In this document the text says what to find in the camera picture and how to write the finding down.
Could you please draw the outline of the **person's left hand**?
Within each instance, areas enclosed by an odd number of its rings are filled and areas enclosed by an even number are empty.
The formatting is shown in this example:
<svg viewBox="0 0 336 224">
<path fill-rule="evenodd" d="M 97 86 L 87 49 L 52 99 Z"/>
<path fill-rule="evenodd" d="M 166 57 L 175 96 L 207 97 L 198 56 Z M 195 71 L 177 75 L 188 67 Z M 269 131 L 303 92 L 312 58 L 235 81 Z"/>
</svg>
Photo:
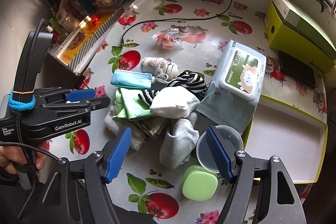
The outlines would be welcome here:
<svg viewBox="0 0 336 224">
<path fill-rule="evenodd" d="M 46 155 L 37 152 L 35 165 L 38 170 L 42 170 L 45 162 Z M 1 147 L 1 167 L 9 174 L 17 174 L 14 163 L 26 164 L 26 158 L 20 147 Z"/>
</svg>

